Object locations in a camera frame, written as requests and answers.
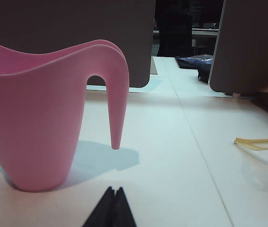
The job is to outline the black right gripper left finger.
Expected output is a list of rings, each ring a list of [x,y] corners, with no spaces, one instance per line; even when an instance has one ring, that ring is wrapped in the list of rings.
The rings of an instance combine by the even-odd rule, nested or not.
[[[101,199],[84,222],[83,227],[108,227],[111,218],[111,205],[115,191],[108,187]]]

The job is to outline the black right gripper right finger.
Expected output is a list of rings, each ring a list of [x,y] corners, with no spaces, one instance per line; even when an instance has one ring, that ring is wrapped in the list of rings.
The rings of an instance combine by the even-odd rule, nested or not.
[[[136,226],[124,189],[120,187],[113,200],[112,227]]]

